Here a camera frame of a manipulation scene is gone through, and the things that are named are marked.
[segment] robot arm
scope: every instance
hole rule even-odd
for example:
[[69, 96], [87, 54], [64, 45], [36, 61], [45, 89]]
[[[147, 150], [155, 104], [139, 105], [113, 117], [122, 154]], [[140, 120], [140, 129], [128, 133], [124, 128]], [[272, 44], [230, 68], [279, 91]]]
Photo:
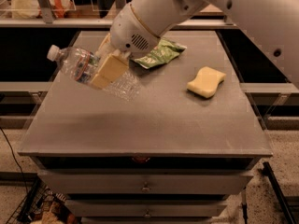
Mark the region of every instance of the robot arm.
[[160, 37], [208, 4], [237, 27], [299, 87], [299, 0], [133, 0], [111, 27], [111, 44], [133, 57], [150, 52]]

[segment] white bottle cap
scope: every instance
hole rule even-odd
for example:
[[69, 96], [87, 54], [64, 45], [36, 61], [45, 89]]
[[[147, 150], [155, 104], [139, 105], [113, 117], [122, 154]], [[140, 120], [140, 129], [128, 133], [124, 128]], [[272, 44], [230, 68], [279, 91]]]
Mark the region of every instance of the white bottle cap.
[[49, 52], [48, 52], [48, 55], [47, 55], [47, 58], [50, 60], [50, 61], [55, 61], [56, 58], [57, 58], [57, 55], [59, 53], [59, 50], [60, 48], [58, 48], [57, 46], [55, 45], [52, 45], [49, 49]]

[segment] desk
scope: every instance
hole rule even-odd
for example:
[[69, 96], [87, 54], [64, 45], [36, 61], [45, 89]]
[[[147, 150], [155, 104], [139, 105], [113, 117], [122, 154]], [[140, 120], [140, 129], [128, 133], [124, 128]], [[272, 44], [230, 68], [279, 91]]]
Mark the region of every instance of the desk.
[[[96, 51], [105, 35], [81, 32], [75, 46]], [[216, 34], [165, 36], [188, 48], [150, 71], [131, 63], [141, 82], [132, 102], [59, 74], [22, 141], [20, 154], [39, 164], [41, 179], [78, 217], [214, 217], [248, 184], [255, 163], [272, 155]], [[209, 100], [186, 91], [205, 65], [227, 74]]]

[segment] floor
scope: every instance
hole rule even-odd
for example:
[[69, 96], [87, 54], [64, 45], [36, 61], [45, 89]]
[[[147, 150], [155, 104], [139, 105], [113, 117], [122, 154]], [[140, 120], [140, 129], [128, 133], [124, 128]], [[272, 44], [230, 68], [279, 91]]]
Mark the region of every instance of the floor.
[[[4, 129], [5, 134], [15, 152], [26, 130]], [[299, 131], [267, 131], [272, 140], [274, 156], [270, 160], [260, 161], [253, 169], [254, 178], [247, 186], [247, 201], [249, 224], [283, 224], [287, 223], [282, 212], [279, 211], [268, 179], [261, 175], [263, 161], [269, 161], [277, 176], [278, 182], [286, 196], [299, 196]], [[2, 133], [0, 133], [0, 172], [19, 172], [19, 168], [12, 158], [11, 150]], [[36, 172], [35, 164], [26, 157], [16, 154], [24, 172]], [[16, 210], [26, 192], [23, 183], [12, 184], [0, 182], [0, 223], [6, 223]], [[241, 211], [241, 196], [229, 198], [229, 206], [213, 220], [213, 223], [244, 223]]]

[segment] black cable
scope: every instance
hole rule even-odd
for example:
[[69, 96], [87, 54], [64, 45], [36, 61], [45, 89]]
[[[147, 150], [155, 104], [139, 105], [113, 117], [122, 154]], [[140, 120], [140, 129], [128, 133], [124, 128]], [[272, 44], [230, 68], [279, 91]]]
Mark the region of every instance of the black cable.
[[13, 157], [14, 161], [17, 163], [18, 167], [19, 167], [20, 170], [21, 170], [21, 176], [22, 176], [22, 179], [23, 179], [24, 184], [25, 184], [26, 193], [27, 193], [27, 195], [28, 195], [28, 187], [27, 187], [27, 183], [26, 183], [25, 176], [24, 176], [24, 172], [22, 171], [22, 168], [21, 168], [20, 164], [18, 163], [18, 161], [17, 161], [17, 159], [16, 159], [15, 152], [13, 151], [12, 145], [10, 144], [10, 142], [9, 142], [9, 140], [8, 140], [8, 138], [7, 138], [7, 135], [4, 133], [2, 127], [0, 127], [0, 130], [1, 130], [2, 134], [3, 134], [3, 136], [4, 136], [4, 137], [6, 138], [6, 140], [7, 140], [7, 143], [8, 143], [8, 145], [9, 145], [9, 147], [10, 147], [10, 150], [11, 150], [12, 157]]

